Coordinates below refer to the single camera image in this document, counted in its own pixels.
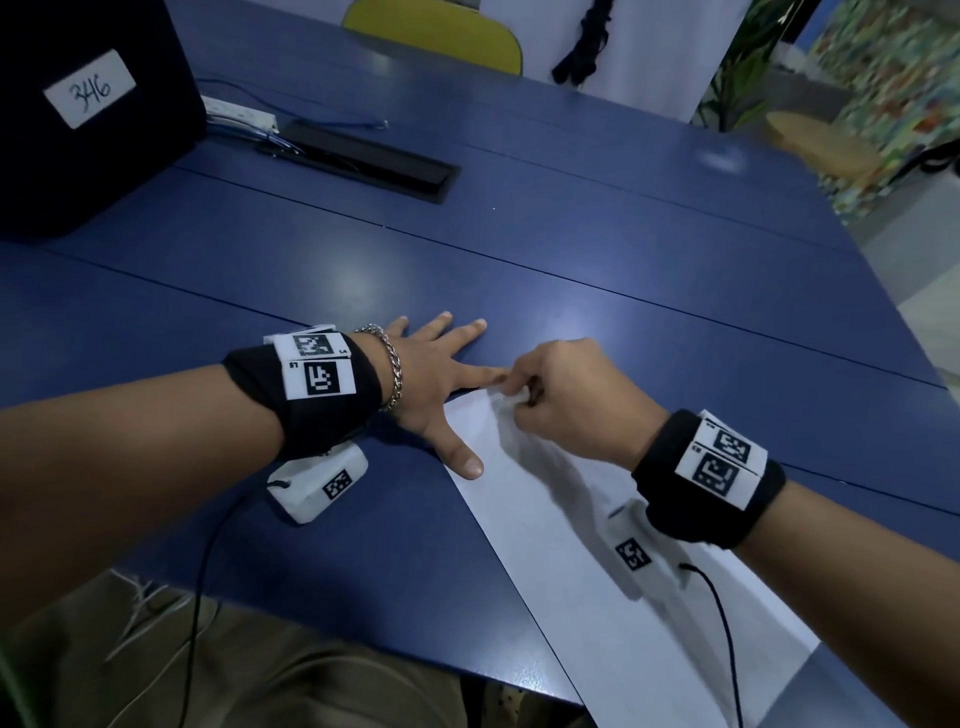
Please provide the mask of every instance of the black wristband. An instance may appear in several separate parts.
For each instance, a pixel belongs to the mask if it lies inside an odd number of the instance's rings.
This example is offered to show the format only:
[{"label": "black wristband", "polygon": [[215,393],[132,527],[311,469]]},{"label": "black wristband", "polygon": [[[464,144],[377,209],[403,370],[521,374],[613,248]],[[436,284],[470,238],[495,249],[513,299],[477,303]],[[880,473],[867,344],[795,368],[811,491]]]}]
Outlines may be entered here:
[{"label": "black wristband", "polygon": [[779,463],[766,469],[746,509],[740,510],[674,471],[694,439],[700,418],[686,409],[670,416],[634,470],[636,489],[647,499],[647,518],[661,533],[721,548],[740,544],[786,484]]},{"label": "black wristband", "polygon": [[252,400],[272,409],[283,427],[277,460],[319,455],[355,434],[383,401],[373,364],[349,336],[350,364],[356,394],[287,400],[283,372],[273,345],[230,352],[223,365],[230,378]]}]

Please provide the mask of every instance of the hand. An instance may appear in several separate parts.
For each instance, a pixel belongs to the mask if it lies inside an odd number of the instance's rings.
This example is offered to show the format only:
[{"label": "hand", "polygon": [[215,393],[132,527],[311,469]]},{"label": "hand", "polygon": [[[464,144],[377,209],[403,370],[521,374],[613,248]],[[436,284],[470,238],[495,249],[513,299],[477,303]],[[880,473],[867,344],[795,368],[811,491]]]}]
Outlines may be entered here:
[{"label": "hand", "polygon": [[636,469],[669,413],[647,397],[593,339],[540,344],[514,364],[506,395],[530,385],[516,426],[574,455]]},{"label": "hand", "polygon": [[[453,354],[482,334],[487,329],[487,322],[477,319],[444,334],[452,320],[453,315],[444,312],[406,338],[403,338],[403,331],[407,328],[406,316],[387,327],[403,369],[403,395],[393,414],[401,427],[430,443],[452,471],[473,480],[483,474],[483,463],[447,423],[444,402],[458,389],[499,384],[506,378],[507,370],[472,367],[454,361]],[[369,334],[352,334],[352,338],[376,369],[386,402],[394,391],[386,348]]]}]

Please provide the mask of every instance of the silver chain bracelet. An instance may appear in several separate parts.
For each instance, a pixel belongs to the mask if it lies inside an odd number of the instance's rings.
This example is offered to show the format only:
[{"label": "silver chain bracelet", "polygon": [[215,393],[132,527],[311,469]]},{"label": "silver chain bracelet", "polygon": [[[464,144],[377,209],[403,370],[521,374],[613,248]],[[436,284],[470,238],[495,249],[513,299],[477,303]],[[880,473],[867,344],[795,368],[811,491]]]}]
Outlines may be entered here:
[{"label": "silver chain bracelet", "polygon": [[383,346],[387,348],[387,356],[390,358],[390,368],[393,370],[394,375],[394,392],[390,395],[387,403],[380,407],[380,411],[390,412],[396,407],[396,403],[400,401],[400,397],[403,395],[403,369],[400,367],[400,357],[396,354],[396,349],[394,349],[394,345],[390,342],[390,337],[387,335],[387,332],[383,330],[383,327],[379,327],[377,324],[367,324],[357,329],[354,333],[371,333],[383,342]]}]

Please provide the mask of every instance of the black slot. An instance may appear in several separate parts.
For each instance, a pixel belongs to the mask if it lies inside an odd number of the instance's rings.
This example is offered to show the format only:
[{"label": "black slot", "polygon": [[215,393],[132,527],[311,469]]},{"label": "black slot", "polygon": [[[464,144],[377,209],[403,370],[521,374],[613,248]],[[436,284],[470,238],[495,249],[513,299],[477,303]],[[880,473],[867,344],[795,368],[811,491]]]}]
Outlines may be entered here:
[{"label": "black slot", "polygon": [[436,205],[444,201],[460,173],[460,167],[454,164],[361,136],[332,132],[306,121],[290,122],[280,130],[280,136],[300,147],[303,154],[270,142],[260,144],[260,151]]}]

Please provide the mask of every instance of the handwritten number 346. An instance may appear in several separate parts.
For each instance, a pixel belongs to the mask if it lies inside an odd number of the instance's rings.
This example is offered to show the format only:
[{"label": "handwritten number 346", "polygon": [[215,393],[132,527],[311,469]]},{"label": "handwritten number 346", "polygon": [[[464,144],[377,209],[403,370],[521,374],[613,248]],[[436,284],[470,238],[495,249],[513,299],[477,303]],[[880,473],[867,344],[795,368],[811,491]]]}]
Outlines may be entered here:
[{"label": "handwritten number 346", "polygon": [[72,84],[70,86],[70,93],[73,94],[73,97],[77,101],[84,102],[84,111],[87,113],[90,109],[90,99],[93,99],[98,104],[101,100],[106,99],[110,95],[110,84],[107,82],[100,81],[100,74],[93,74],[93,78],[87,78],[83,85]]}]

